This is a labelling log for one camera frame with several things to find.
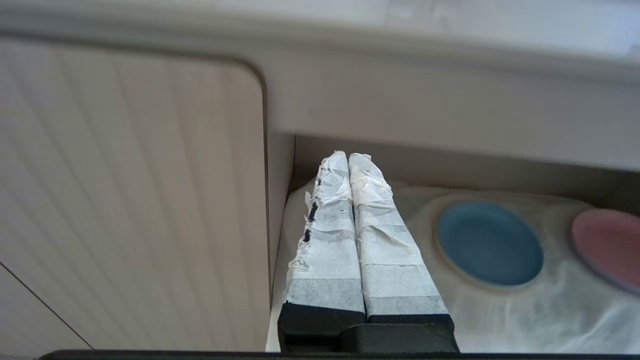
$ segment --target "wooden cabinet door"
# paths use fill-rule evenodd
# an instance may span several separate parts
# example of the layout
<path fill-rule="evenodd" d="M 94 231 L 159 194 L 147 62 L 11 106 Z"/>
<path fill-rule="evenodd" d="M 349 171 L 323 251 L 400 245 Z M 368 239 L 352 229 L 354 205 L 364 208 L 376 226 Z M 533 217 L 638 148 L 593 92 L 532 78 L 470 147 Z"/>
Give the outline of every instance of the wooden cabinet door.
<path fill-rule="evenodd" d="M 242 63 L 0 42 L 0 261 L 95 348 L 262 350 L 262 85 Z"/>

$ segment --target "pink circle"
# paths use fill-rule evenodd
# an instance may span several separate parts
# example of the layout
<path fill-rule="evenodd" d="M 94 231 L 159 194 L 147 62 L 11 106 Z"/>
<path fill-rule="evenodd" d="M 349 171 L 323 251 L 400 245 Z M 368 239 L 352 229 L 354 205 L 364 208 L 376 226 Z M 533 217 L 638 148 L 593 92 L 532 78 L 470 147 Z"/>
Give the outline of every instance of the pink circle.
<path fill-rule="evenodd" d="M 573 244 L 596 272 L 640 293 L 640 218 L 622 211 L 594 209 L 573 221 Z"/>

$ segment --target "paper-wrapped object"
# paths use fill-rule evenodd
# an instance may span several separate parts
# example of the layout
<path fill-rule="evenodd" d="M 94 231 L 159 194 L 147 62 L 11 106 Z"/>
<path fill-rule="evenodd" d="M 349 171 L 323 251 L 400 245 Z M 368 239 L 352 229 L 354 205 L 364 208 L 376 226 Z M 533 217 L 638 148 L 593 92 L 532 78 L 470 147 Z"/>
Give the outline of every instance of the paper-wrapped object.
<path fill-rule="evenodd" d="M 372 316 L 448 315 L 380 169 L 369 155 L 352 154 L 349 172 L 369 321 Z"/>
<path fill-rule="evenodd" d="M 355 242 L 353 198 L 347 157 L 342 151 L 324 159 L 312 195 L 307 193 L 308 215 L 289 263 L 287 290 L 278 319 L 283 337 L 337 340 L 350 325 L 365 320 L 362 280 Z"/>

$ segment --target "blue circle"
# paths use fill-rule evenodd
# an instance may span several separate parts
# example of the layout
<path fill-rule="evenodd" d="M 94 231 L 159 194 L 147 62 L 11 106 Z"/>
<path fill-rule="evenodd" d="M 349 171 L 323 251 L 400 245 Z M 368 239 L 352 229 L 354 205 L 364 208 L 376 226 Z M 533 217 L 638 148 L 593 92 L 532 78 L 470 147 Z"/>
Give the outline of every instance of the blue circle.
<path fill-rule="evenodd" d="M 471 277 L 518 286 L 542 270 L 543 253 L 531 228 L 512 212 L 488 202 L 462 202 L 438 221 L 444 254 Z"/>

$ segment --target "white paper wrapping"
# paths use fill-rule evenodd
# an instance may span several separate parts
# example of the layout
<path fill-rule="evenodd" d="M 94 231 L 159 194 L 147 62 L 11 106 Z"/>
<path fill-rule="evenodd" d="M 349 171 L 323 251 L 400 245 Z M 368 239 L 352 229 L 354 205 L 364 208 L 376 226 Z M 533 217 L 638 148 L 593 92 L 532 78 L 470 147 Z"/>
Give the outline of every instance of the white paper wrapping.
<path fill-rule="evenodd" d="M 364 312 L 355 243 L 349 168 L 336 151 L 318 169 L 295 257 L 289 262 L 285 301 Z"/>
<path fill-rule="evenodd" d="M 367 316 L 446 314 L 418 246 L 371 157 L 349 157 Z"/>

